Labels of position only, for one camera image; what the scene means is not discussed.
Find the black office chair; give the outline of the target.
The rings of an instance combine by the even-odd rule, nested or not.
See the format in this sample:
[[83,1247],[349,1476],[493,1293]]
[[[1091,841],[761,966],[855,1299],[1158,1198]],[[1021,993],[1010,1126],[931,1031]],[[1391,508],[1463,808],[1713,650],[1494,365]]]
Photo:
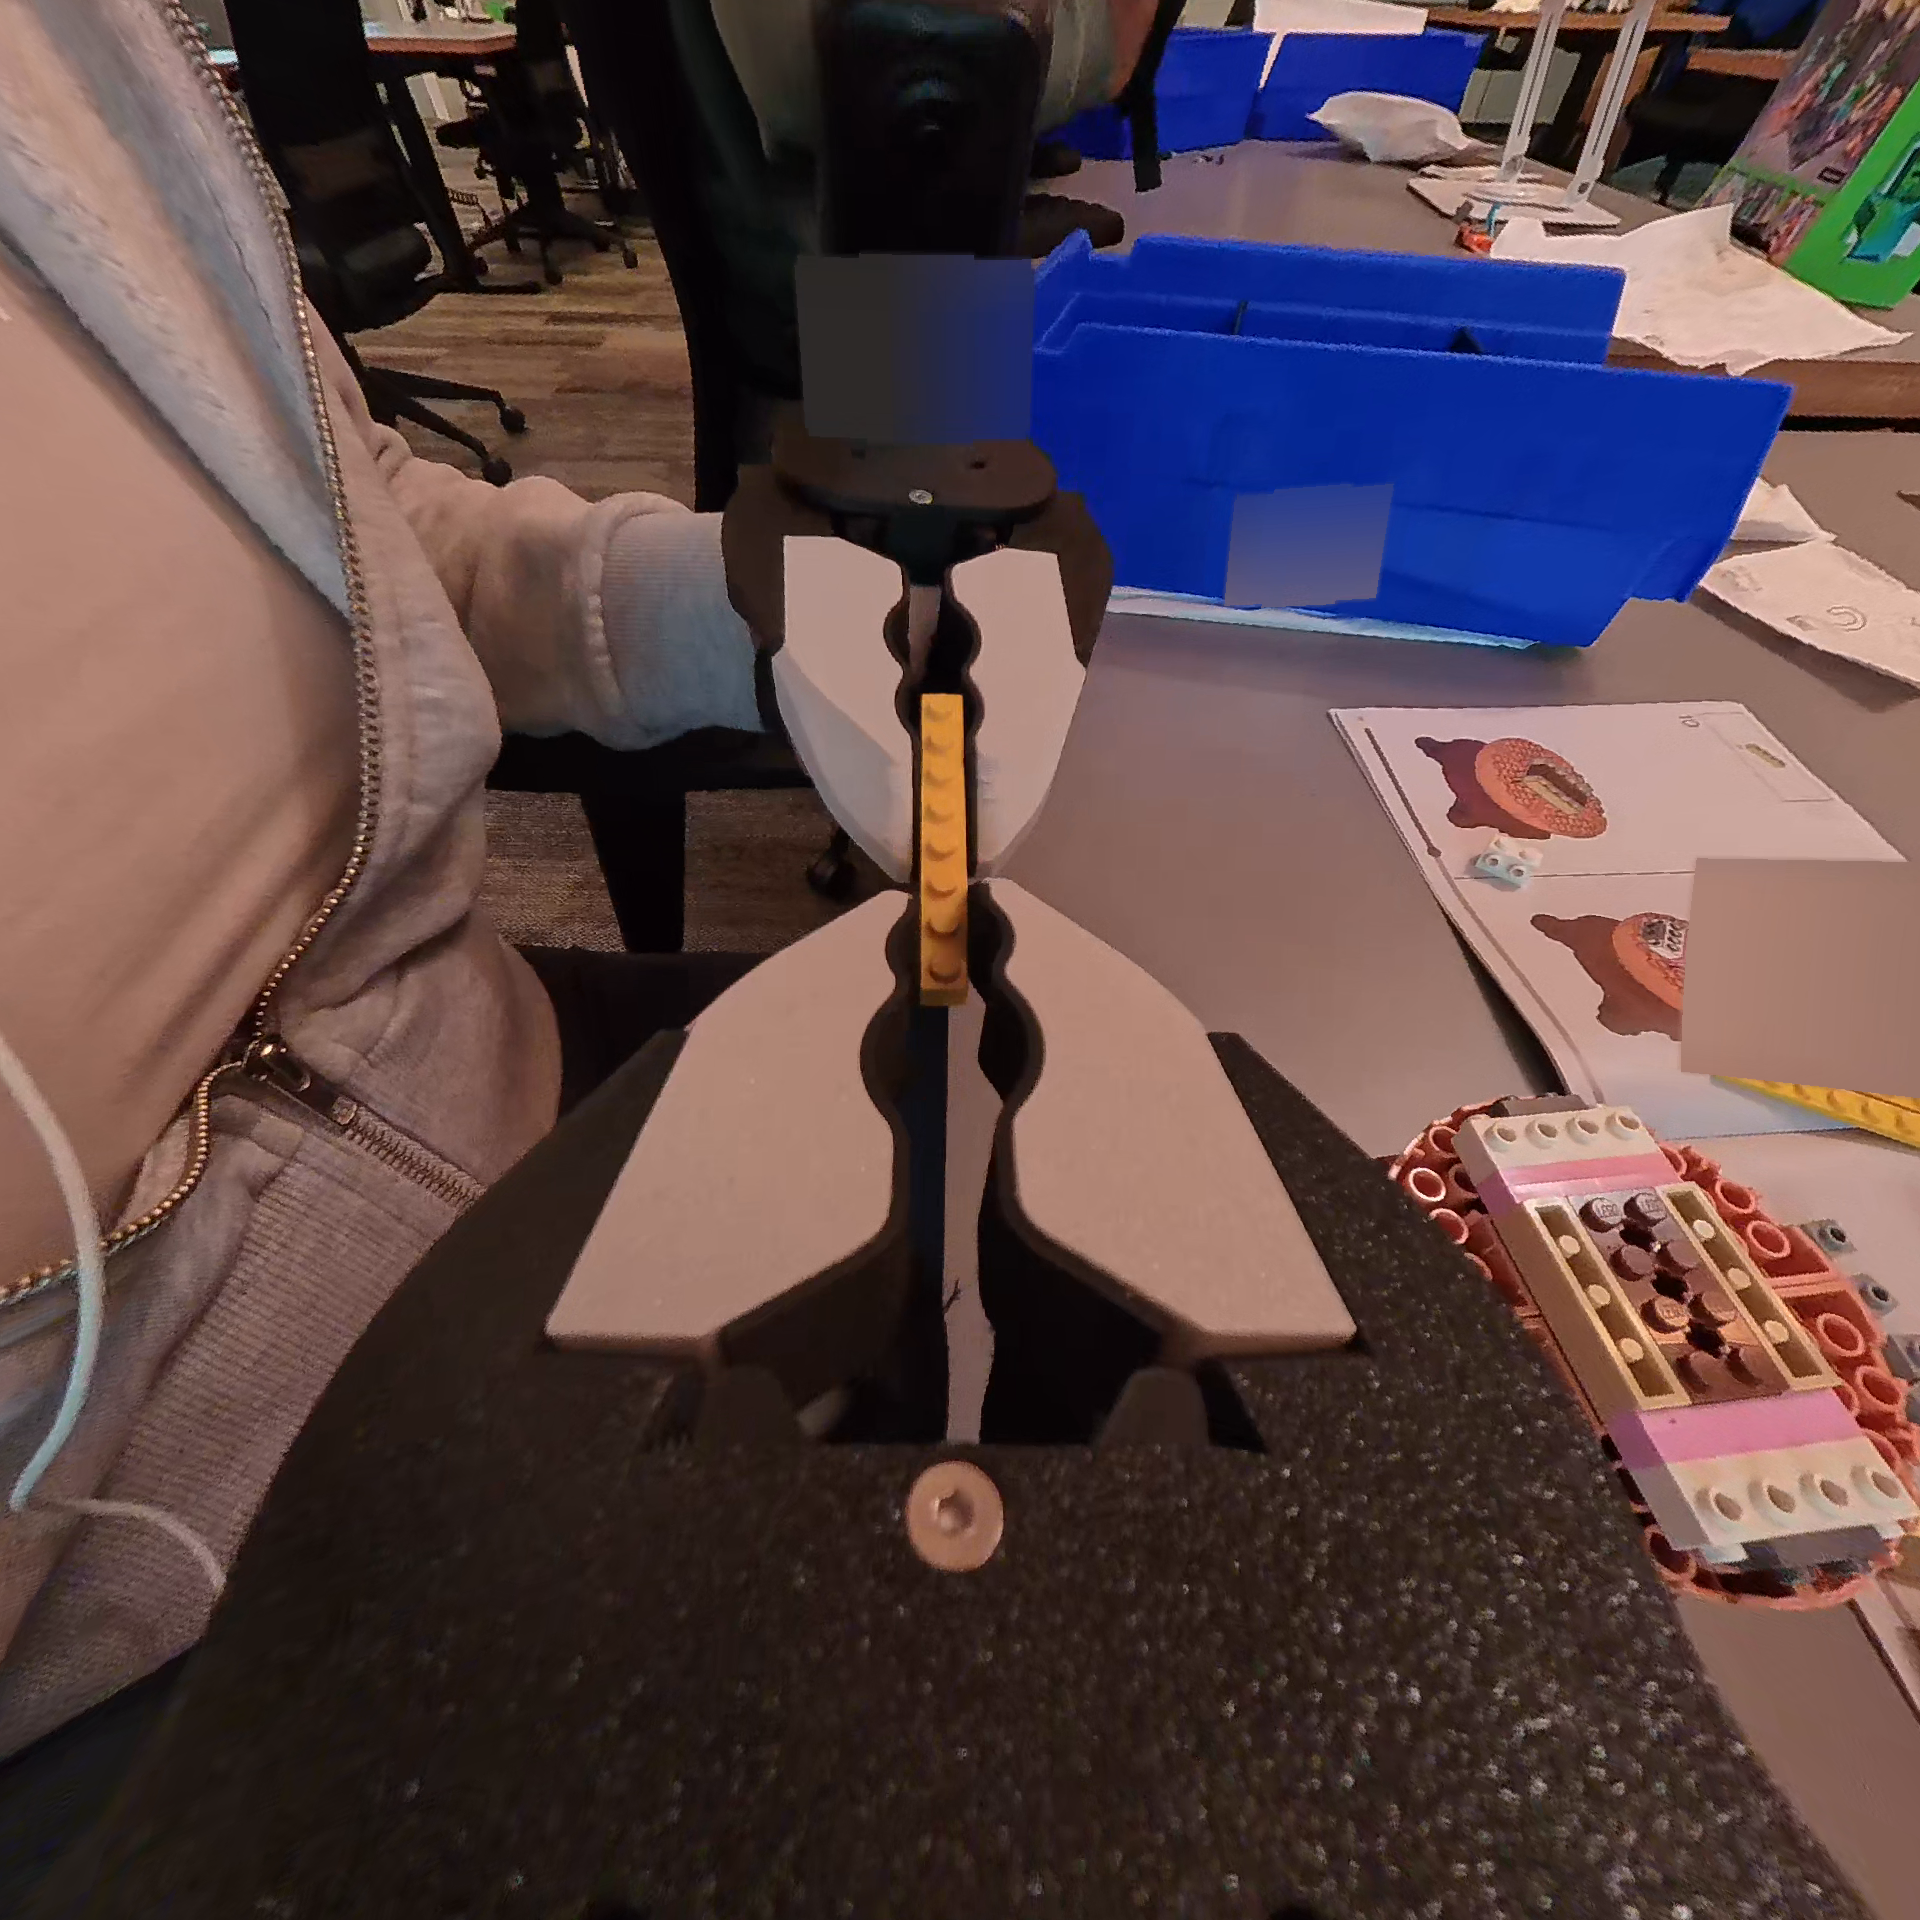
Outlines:
[[[691,508],[717,516],[800,397],[796,216],[709,0],[584,0],[566,28],[661,248],[691,373]],[[805,787],[778,741],[724,730],[643,755],[584,750],[576,771],[625,950],[685,950],[691,793]]]

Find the white paper sheet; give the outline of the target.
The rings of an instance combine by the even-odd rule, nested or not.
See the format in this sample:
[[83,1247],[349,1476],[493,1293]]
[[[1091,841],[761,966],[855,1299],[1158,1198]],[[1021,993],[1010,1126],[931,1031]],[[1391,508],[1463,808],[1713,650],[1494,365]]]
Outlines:
[[1745,546],[1833,546],[1833,532],[1798,506],[1792,488],[1755,476],[1727,552]]
[[1833,537],[1732,554],[1697,588],[1778,638],[1920,686],[1920,590]]
[[1848,316],[1840,300],[1778,273],[1732,243],[1732,207],[1672,213],[1639,229],[1549,238],[1536,263],[1616,269],[1611,338],[1666,365],[1751,373],[1784,361],[1890,352],[1905,336]]

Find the black background chair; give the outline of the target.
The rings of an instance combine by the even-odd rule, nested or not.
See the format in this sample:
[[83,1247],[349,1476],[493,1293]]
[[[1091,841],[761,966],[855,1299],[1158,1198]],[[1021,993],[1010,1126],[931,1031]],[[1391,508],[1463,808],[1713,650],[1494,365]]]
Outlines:
[[427,243],[427,207],[385,121],[364,21],[349,0],[233,0],[237,77],[254,135],[281,187],[303,295],[341,338],[375,421],[415,421],[469,449],[493,488],[513,476],[478,435],[421,397],[486,401],[504,432],[526,413],[497,393],[381,371],[355,336],[407,322],[452,286]]

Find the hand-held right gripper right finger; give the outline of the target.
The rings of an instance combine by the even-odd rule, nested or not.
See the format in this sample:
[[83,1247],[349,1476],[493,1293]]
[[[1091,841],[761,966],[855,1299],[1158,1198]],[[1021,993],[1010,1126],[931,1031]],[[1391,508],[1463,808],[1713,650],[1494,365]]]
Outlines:
[[1178,1359],[1343,1350],[1353,1318],[1204,1028],[1021,885],[980,885],[987,930],[1010,1228]]

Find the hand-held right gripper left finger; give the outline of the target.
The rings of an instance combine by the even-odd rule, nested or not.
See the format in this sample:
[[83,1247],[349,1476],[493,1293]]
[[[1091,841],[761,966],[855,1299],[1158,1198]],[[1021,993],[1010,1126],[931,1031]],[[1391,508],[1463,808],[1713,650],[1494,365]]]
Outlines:
[[863,1359],[855,1260],[899,1210],[899,1112],[865,1031],[899,1019],[880,896],[761,963],[691,1019],[659,1104],[549,1310],[566,1350]]

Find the blue plastic bin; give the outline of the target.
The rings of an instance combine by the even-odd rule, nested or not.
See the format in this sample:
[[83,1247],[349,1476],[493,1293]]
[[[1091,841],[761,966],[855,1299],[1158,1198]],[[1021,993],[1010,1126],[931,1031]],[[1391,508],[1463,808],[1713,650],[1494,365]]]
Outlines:
[[1784,384],[1611,365],[1621,273],[1141,238],[1035,269],[1031,435],[1114,583],[1590,648],[1691,602]]
[[1315,113],[1338,91],[1418,99],[1459,113],[1483,39],[1483,31],[1291,31],[1273,39],[1249,138],[1331,138]]
[[[1195,157],[1244,144],[1253,99],[1265,89],[1273,36],[1178,28],[1156,73],[1156,138],[1158,157]],[[1056,128],[1081,160],[1137,160],[1122,108],[1089,108]]]

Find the brick flowerpot model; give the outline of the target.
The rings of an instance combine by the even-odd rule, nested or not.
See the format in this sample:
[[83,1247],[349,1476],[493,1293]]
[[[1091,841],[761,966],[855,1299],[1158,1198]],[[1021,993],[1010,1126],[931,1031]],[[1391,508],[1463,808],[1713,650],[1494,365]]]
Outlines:
[[1385,1177],[1560,1373],[1672,1592],[1819,1612],[1913,1546],[1913,1367],[1840,1221],[1574,1094],[1454,1111]]

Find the brick set instruction booklet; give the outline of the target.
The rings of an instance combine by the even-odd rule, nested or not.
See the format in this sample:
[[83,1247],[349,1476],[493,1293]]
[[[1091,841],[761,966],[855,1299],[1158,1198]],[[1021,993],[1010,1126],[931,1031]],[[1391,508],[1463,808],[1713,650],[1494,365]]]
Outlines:
[[[1621,1104],[1697,1153],[1755,1134],[1861,1134],[1691,1074],[1677,1053],[1697,857],[1901,857],[1762,720],[1738,702],[1600,702],[1337,707],[1331,724],[1463,946],[1546,1044],[1560,1094]],[[1913,1367],[1901,1293],[1840,1233],[1842,1275],[1871,1286],[1890,1350]],[[1913,1700],[1913,1546],[1848,1608]]]

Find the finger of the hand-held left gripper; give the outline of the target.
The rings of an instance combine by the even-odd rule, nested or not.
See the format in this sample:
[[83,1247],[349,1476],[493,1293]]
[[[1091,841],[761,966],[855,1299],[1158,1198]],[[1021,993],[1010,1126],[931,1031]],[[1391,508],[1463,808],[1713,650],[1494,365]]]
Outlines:
[[787,537],[778,724],[836,828],[888,877],[914,868],[914,741],[899,720],[901,664],[885,638],[901,596],[888,554],[834,532]]
[[1052,793],[1081,701],[1081,664],[1056,554],[991,552],[964,558],[961,607],[980,630],[970,659],[970,686],[980,695],[973,868],[1002,871]]

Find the yellow long brick plate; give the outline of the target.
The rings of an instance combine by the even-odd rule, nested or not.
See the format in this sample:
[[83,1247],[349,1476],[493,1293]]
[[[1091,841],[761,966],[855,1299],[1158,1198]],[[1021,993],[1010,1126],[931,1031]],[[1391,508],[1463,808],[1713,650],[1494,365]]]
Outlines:
[[970,760],[964,701],[918,701],[918,1009],[970,996]]
[[1895,1143],[1920,1143],[1920,1099],[1912,1094],[1853,1094],[1853,1091],[1814,1091],[1814,1082],[1768,1082],[1768,1081],[1732,1081],[1745,1094],[1784,1099],[1806,1112],[1829,1112],[1848,1130],[1895,1141]]

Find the green carton box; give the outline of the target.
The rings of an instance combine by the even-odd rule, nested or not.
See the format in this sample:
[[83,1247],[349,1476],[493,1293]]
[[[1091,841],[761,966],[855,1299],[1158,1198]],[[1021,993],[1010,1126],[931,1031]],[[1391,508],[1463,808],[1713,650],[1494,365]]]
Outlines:
[[1820,6],[1712,202],[1772,269],[1895,309],[1913,286],[1920,6]]

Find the clear acrylic stand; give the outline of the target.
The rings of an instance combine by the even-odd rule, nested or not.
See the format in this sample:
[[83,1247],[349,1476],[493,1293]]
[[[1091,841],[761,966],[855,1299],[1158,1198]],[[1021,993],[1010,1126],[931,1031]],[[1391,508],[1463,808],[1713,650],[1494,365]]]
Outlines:
[[1639,58],[1641,58],[1641,36],[1646,36],[1646,21],[1653,21],[1657,6],[1639,0],[1621,18],[1611,18],[1616,47],[1611,47],[1600,89],[1599,89],[1599,113],[1586,123],[1580,160],[1574,160],[1571,182],[1546,182],[1529,164],[1529,135],[1536,135],[1536,121],[1540,121],[1540,91],[1549,83],[1549,58],[1554,58],[1554,36],[1560,36],[1564,11],[1571,11],[1564,0],[1549,0],[1536,18],[1523,83],[1517,83],[1517,104],[1516,104],[1500,164],[1410,173],[1410,188],[1432,213],[1459,216],[1459,221],[1480,221],[1488,238],[1503,221],[1586,227],[1586,229],[1621,221],[1616,213],[1599,207],[1590,195],[1599,195],[1599,182],[1600,182],[1600,160],[1611,151],[1611,135],[1621,128],[1621,108],[1633,99],[1633,73],[1639,73]]

